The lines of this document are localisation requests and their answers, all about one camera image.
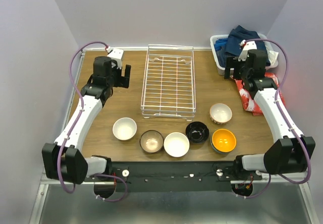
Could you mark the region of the white wire dish rack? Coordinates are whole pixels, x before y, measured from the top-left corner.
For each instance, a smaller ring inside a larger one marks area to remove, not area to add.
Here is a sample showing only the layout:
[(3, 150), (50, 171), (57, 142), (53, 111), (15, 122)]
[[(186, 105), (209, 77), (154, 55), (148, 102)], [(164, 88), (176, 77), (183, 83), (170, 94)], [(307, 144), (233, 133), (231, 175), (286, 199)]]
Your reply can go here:
[(196, 113), (194, 47), (148, 45), (140, 109), (145, 119), (193, 120)]

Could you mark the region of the white striped bowl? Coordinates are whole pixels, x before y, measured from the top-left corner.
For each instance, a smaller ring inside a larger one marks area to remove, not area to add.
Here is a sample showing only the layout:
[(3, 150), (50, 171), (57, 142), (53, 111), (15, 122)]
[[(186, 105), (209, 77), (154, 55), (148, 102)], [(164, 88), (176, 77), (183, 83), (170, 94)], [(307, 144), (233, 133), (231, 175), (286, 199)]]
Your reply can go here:
[(232, 110), (223, 103), (216, 103), (210, 107), (209, 115), (211, 120), (219, 125), (229, 122), (232, 118)]

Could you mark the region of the brown glossy bowl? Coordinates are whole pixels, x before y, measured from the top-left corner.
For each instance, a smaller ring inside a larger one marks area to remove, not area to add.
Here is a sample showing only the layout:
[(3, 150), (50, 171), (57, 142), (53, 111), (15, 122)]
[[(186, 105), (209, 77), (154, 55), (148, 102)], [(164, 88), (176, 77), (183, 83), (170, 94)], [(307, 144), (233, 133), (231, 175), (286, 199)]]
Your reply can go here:
[(148, 130), (141, 135), (139, 144), (144, 152), (156, 153), (163, 148), (164, 138), (160, 132)]

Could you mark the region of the white bowl red outside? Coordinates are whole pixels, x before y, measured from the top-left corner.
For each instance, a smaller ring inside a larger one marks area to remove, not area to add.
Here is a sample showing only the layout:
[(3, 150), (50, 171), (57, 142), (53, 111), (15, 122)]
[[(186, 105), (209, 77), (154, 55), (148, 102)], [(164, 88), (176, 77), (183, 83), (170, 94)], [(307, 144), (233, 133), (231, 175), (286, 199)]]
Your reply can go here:
[(186, 135), (180, 132), (170, 133), (164, 140), (164, 149), (172, 157), (184, 156), (190, 148)]

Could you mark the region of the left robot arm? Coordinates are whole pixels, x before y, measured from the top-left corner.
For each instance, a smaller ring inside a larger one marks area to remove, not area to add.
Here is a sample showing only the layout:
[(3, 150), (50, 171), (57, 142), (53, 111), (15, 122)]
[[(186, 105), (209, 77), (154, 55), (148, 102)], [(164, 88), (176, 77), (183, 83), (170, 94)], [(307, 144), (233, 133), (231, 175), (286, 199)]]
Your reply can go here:
[(54, 143), (42, 149), (45, 174), (49, 179), (81, 184), (86, 177), (95, 175), (107, 181), (112, 175), (111, 159), (104, 156), (85, 158), (81, 149), (86, 135), (113, 88), (129, 87), (130, 65), (122, 68), (122, 53), (96, 57), (93, 73), (81, 89), (78, 105), (64, 130)]

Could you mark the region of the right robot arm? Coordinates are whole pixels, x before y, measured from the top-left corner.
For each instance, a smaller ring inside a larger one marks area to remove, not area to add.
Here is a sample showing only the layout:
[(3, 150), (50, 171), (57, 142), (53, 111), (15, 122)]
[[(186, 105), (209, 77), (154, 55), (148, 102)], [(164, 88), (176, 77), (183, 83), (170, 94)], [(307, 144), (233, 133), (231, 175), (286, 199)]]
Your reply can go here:
[(277, 84), (265, 76), (265, 65), (265, 52), (259, 49), (250, 49), (240, 58), (227, 58), (224, 78), (242, 80), (243, 89), (260, 107), (274, 140), (264, 154), (237, 156), (232, 167), (233, 176), (242, 180), (250, 171), (260, 171), (285, 178), (286, 174), (306, 172), (307, 181), (315, 141), (306, 137), (292, 121)]

